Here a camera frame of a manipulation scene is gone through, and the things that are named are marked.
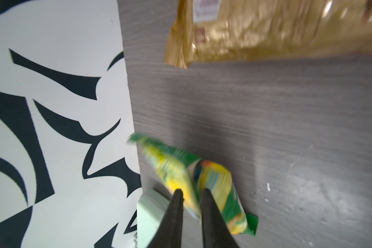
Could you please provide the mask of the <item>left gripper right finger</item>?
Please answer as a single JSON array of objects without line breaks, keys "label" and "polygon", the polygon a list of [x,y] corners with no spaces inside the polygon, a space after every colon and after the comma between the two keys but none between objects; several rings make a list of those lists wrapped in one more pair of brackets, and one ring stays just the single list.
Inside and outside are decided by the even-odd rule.
[{"label": "left gripper right finger", "polygon": [[238,248],[209,189],[204,189],[200,199],[201,224],[204,248]]}]

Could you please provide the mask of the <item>gold snack bag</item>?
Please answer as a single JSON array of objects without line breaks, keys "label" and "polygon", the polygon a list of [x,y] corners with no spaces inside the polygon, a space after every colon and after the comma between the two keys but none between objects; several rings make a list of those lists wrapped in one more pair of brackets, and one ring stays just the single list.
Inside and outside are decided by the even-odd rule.
[{"label": "gold snack bag", "polygon": [[372,53],[372,1],[180,1],[165,63]]}]

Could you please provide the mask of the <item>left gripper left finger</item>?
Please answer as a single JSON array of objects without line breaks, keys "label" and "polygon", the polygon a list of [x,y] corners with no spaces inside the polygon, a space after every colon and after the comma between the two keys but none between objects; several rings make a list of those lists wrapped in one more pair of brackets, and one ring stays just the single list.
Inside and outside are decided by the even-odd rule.
[{"label": "left gripper left finger", "polygon": [[184,214],[184,197],[181,189],[176,189],[160,226],[148,248],[180,248]]}]

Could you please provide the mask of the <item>green yellow snack packet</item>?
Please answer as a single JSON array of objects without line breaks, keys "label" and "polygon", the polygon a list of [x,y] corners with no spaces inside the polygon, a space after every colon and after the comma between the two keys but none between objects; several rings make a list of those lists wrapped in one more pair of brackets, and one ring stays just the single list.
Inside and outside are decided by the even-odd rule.
[{"label": "green yellow snack packet", "polygon": [[200,199],[208,189],[232,235],[256,235],[258,217],[245,212],[231,172],[223,165],[140,133],[132,134],[129,142],[141,149],[170,193],[182,190],[184,206],[194,218],[200,219]]}]

